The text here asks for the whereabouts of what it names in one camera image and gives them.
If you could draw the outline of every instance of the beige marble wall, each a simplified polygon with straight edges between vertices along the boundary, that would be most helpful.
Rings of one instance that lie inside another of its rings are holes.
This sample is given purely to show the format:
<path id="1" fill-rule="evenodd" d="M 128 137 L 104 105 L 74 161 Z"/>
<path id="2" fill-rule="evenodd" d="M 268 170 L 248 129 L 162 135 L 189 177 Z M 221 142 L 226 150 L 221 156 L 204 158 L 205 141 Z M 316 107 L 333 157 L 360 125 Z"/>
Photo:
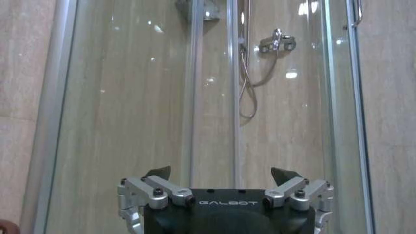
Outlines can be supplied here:
<path id="1" fill-rule="evenodd" d="M 252 1 L 250 15 L 250 80 L 264 78 L 273 57 L 253 51 L 260 40 L 276 27 L 296 37 L 296 49 L 281 52 L 270 81 L 256 88 L 258 110 L 241 126 L 242 187 L 270 188 L 270 167 L 297 171 L 309 179 L 322 178 L 325 151 L 325 104 L 320 10 L 298 15 L 297 1 Z M 296 78 L 286 78 L 286 73 Z M 253 104 L 246 96 L 241 109 Z"/>
<path id="2" fill-rule="evenodd" d="M 358 26 L 376 231 L 416 233 L 416 4 L 364 1 Z"/>
<path id="3" fill-rule="evenodd" d="M 20 223 L 54 0 L 0 0 L 0 219 Z"/>
<path id="4" fill-rule="evenodd" d="M 116 185 L 180 182 L 188 24 L 170 0 L 80 0 L 46 233 L 122 233 Z"/>

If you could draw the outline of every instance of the aluminum frame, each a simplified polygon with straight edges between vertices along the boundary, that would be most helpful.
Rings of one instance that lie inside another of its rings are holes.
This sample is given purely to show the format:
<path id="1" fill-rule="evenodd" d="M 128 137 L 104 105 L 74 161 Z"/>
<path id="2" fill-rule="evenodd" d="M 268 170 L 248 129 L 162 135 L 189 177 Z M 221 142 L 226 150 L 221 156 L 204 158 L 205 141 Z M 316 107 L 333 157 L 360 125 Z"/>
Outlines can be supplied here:
<path id="1" fill-rule="evenodd" d="M 56 0 L 32 158 L 25 185 L 21 233 L 42 234 L 46 227 L 76 9 L 77 0 Z"/>
<path id="2" fill-rule="evenodd" d="M 361 163 L 361 180 L 364 192 L 364 208 L 365 208 L 365 223 L 366 233 L 374 233 L 374 220 L 370 196 L 370 180 L 368 167 L 368 151 L 366 151 L 366 135 L 365 135 L 365 119 L 364 119 L 364 104 L 362 104 L 362 90 L 361 90 L 361 71 L 360 71 L 360 55 L 358 55 L 358 41 L 357 41 L 357 24 L 361 22 L 362 14 L 356 19 L 352 0 L 346 2 L 346 19 L 348 19 L 348 35 L 349 35 L 349 51 L 350 51 L 350 66 L 352 66 L 352 83 L 353 96 L 356 105 L 356 121 L 357 121 L 357 137 Z"/>

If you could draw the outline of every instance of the screw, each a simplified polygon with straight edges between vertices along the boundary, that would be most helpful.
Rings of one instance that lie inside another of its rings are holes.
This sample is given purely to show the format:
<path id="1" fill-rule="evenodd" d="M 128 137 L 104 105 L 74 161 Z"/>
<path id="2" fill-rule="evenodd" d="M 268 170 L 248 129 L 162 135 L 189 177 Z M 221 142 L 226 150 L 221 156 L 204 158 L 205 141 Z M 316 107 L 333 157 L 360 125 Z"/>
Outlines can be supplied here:
<path id="1" fill-rule="evenodd" d="M 186 207 L 190 207 L 194 205 L 194 202 L 196 202 L 194 196 L 189 196 L 189 197 L 186 197 L 184 204 Z"/>
<path id="2" fill-rule="evenodd" d="M 294 197 L 297 197 L 297 198 L 305 198 L 305 195 L 306 195 L 306 193 L 301 189 L 294 192 Z"/>
<path id="3" fill-rule="evenodd" d="M 269 198 L 264 198 L 264 199 L 262 199 L 262 205 L 264 205 L 264 207 L 265 207 L 266 210 L 270 210 L 272 207 L 273 207 L 273 202 L 272 202 L 272 200 L 270 200 Z"/>
<path id="4" fill-rule="evenodd" d="M 153 189 L 153 196 L 161 196 L 162 195 L 162 190 L 161 190 L 161 188 L 156 188 L 156 189 Z"/>

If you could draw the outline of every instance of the shower mixer valve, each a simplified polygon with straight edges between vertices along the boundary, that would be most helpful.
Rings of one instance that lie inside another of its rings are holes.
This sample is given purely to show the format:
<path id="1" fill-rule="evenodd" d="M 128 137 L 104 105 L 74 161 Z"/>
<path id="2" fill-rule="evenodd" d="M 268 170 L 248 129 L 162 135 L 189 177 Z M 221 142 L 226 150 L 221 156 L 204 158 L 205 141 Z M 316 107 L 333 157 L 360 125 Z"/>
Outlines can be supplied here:
<path id="1" fill-rule="evenodd" d="M 260 41 L 258 51 L 261 53 L 277 51 L 280 49 L 280 44 L 282 44 L 282 48 L 286 51 L 292 51 L 296 48 L 294 37 L 285 35 L 277 28 L 274 29 L 272 36 Z"/>
<path id="2" fill-rule="evenodd" d="M 318 234 L 332 215 L 333 186 L 272 168 L 273 189 L 189 189 L 170 167 L 117 187 L 118 216 L 130 234 Z"/>

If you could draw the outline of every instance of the marble tile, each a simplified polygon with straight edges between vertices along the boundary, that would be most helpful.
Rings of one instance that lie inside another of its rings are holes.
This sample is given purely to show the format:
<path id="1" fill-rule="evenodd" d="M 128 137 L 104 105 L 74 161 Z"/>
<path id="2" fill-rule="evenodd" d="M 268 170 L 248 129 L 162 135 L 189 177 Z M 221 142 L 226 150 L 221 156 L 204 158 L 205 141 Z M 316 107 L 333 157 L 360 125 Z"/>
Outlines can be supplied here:
<path id="1" fill-rule="evenodd" d="M 126 232 L 120 179 L 180 183 L 186 36 L 170 0 L 78 2 L 46 233 Z"/>
<path id="2" fill-rule="evenodd" d="M 36 120 L 54 0 L 0 1 L 0 116 Z"/>
<path id="3" fill-rule="evenodd" d="M 0 217 L 20 223 L 34 123 L 0 117 Z"/>
<path id="4" fill-rule="evenodd" d="M 416 147 L 372 143 L 368 152 L 376 232 L 413 234 Z"/>
<path id="5" fill-rule="evenodd" d="M 361 67 L 368 141 L 416 145 L 416 32 L 397 33 L 394 49 Z M 361 54 L 373 53 L 361 47 Z"/>
<path id="6" fill-rule="evenodd" d="M 414 10 L 413 0 L 364 1 L 364 17 L 358 27 L 358 35 L 381 36 L 414 30 Z"/>

